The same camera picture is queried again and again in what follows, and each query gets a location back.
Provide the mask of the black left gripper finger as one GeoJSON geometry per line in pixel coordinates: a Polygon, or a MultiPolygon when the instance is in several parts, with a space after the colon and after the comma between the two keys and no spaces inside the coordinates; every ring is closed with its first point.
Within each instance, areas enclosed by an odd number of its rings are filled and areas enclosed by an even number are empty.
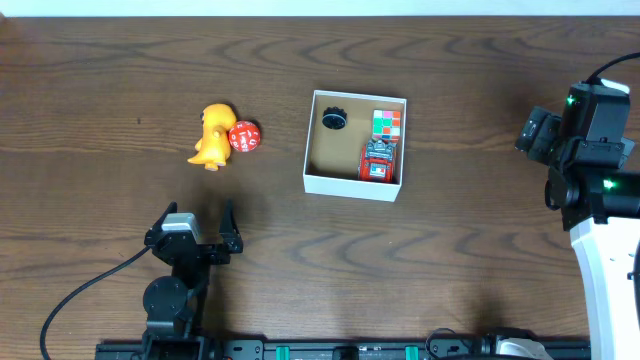
{"type": "Polygon", "coordinates": [[[170,202],[166,210],[162,213],[162,215],[156,220],[156,222],[152,225],[151,231],[155,233],[162,232],[162,225],[167,218],[168,215],[177,212],[177,203],[170,202]]]}
{"type": "Polygon", "coordinates": [[[240,242],[240,232],[234,218],[233,202],[231,200],[226,202],[218,233],[225,243],[240,242]]]}

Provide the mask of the white cardboard box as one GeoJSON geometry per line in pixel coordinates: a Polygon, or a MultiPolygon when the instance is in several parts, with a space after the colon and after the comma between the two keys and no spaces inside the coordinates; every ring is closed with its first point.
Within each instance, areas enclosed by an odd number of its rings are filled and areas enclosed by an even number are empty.
{"type": "Polygon", "coordinates": [[[407,100],[404,98],[316,90],[310,111],[303,165],[307,193],[393,202],[403,184],[407,100]],[[346,125],[332,130],[322,124],[325,110],[346,112],[346,125]],[[375,112],[399,114],[400,130],[388,183],[359,178],[362,150],[371,140],[375,112]]]}

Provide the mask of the black round knob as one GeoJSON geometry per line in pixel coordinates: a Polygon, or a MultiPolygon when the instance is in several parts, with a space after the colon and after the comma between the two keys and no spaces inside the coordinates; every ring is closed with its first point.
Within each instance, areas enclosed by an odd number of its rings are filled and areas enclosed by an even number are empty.
{"type": "Polygon", "coordinates": [[[321,122],[328,129],[343,129],[347,124],[347,113],[339,107],[328,107],[323,112],[321,122]]]}

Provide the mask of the red toy robot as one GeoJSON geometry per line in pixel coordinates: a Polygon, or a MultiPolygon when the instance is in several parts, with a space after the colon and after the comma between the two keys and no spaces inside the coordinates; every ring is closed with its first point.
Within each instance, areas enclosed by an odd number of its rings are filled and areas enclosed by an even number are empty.
{"type": "Polygon", "coordinates": [[[370,139],[362,148],[358,179],[391,183],[395,167],[396,144],[382,139],[370,139]]]}

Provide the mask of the multicoloured puzzle cube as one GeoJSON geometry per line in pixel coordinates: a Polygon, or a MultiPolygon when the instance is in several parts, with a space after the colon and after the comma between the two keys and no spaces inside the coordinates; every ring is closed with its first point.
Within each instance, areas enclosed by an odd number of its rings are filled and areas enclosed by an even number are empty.
{"type": "Polygon", "coordinates": [[[397,143],[402,135],[400,111],[376,109],[372,115],[372,138],[397,143]]]}

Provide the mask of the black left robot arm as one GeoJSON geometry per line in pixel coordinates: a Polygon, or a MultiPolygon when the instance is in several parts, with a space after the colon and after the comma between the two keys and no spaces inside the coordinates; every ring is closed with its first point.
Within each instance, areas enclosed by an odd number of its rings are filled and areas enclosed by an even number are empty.
{"type": "Polygon", "coordinates": [[[171,274],[155,279],[145,289],[147,320],[141,359],[221,357],[219,343],[202,334],[202,318],[211,268],[228,264],[233,254],[243,251],[231,202],[226,203],[219,235],[220,242],[202,244],[195,215],[179,212],[175,202],[147,231],[144,244],[171,267],[171,274]]]}

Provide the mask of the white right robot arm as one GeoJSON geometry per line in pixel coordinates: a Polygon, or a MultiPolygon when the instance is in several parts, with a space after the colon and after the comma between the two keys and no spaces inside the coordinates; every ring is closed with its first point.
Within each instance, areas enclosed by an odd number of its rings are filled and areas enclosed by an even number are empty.
{"type": "Polygon", "coordinates": [[[639,356],[639,175],[624,169],[627,86],[596,77],[569,89],[563,113],[534,107],[515,147],[548,169],[544,200],[558,210],[582,276],[591,356],[639,356]]]}

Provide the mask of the orange dinosaur toy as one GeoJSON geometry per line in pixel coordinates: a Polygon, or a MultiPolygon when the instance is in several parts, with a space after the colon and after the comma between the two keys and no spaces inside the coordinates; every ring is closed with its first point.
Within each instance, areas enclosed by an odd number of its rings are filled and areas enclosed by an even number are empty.
{"type": "Polygon", "coordinates": [[[195,165],[217,171],[231,155],[228,131],[236,124],[233,109],[227,104],[212,104],[201,113],[202,136],[194,146],[196,154],[188,159],[195,165]]]}

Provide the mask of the red number ball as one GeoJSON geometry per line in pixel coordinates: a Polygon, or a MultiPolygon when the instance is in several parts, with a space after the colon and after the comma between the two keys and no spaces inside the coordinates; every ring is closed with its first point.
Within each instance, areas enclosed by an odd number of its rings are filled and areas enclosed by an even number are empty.
{"type": "Polygon", "coordinates": [[[253,122],[238,121],[229,130],[228,139],[233,149],[239,152],[251,152],[260,145],[261,132],[253,122]]]}

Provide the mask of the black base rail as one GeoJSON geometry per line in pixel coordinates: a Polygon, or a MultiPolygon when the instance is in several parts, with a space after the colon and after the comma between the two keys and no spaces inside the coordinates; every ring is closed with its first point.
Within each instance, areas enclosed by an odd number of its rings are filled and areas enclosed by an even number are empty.
{"type": "Polygon", "coordinates": [[[485,335],[433,331],[424,340],[347,339],[272,341],[157,337],[140,341],[104,341],[96,346],[100,360],[367,360],[367,359],[579,359],[591,357],[581,338],[538,337],[528,330],[499,329],[485,335]]]}

